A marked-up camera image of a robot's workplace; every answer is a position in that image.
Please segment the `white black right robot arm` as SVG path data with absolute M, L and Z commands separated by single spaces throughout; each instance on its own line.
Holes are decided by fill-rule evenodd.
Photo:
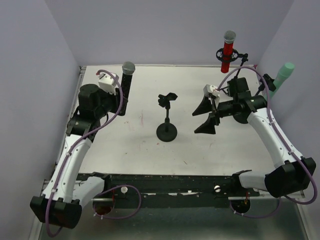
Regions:
M 257 132 L 273 161 L 270 173 L 243 170 L 235 173 L 239 185 L 244 189 L 258 189 L 280 198 L 308 188 L 316 169 L 313 158 L 305 158 L 285 136 L 275 120 L 267 100 L 261 95 L 252 95 L 244 77 L 227 82 L 229 101 L 220 101 L 220 92 L 214 85 L 203 89 L 203 99 L 192 113 L 193 116 L 207 113 L 207 120 L 194 132 L 216 133 L 220 119 L 232 116 L 238 123 L 250 124 Z

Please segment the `black round-base stand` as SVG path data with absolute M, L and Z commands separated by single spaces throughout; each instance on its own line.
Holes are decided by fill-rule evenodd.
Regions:
M 170 122 L 169 118 L 169 111 L 171 108 L 170 101 L 175 101 L 177 98 L 178 96 L 172 92 L 168 93 L 167 95 L 158 95 L 158 105 L 166 109 L 166 117 L 164 119 L 164 123 L 160 124 L 156 129 L 156 135 L 162 142 L 171 142 L 178 135 L 177 128 Z
M 273 93 L 276 90 L 276 86 L 274 84 L 275 80 L 273 78 L 271 78 L 267 73 L 265 73 L 263 75 L 263 78 L 267 84 L 268 92 L 271 95 L 271 93 Z M 259 93 L 265 91 L 265 85 L 263 84 L 262 78 L 259 79 L 259 83 L 260 83 L 260 85 L 258 87 L 258 90 L 257 90 L 255 96 L 257 96 Z M 240 124 L 247 124 L 248 123 L 247 118 L 248 118 L 249 114 L 250 114 L 250 112 L 240 113 L 240 114 L 235 115 L 233 118 Z

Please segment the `teal microphone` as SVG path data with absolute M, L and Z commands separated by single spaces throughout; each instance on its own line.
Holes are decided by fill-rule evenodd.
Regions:
M 278 71 L 276 78 L 273 81 L 275 86 L 274 91 L 269 92 L 270 99 L 276 94 L 276 92 L 280 89 L 282 84 L 287 80 L 293 71 L 295 70 L 295 65 L 291 62 L 286 62 Z

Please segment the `red glitter microphone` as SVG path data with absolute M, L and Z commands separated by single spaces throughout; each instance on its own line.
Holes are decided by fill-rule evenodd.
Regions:
M 230 68 L 230 62 L 233 55 L 233 45 L 236 39 L 236 33 L 233 30 L 227 30 L 223 36 L 224 46 L 222 51 L 222 63 L 221 72 L 228 73 Z

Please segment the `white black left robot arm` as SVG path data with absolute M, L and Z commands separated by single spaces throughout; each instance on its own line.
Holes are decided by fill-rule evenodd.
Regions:
M 85 84 L 78 93 L 78 106 L 67 123 L 66 137 L 55 171 L 42 192 L 30 201 L 30 208 L 44 224 L 73 229 L 83 208 L 104 189 L 105 182 L 90 176 L 80 186 L 76 180 L 82 162 L 108 113 L 120 115 L 126 102 L 121 87 L 107 92 L 95 84 Z

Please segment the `black glitter microphone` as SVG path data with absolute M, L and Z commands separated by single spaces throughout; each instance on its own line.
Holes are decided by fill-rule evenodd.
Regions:
M 122 65 L 121 89 L 123 93 L 123 104 L 119 113 L 120 116 L 124 116 L 126 114 L 132 78 L 135 70 L 136 66 L 131 61 L 126 61 Z

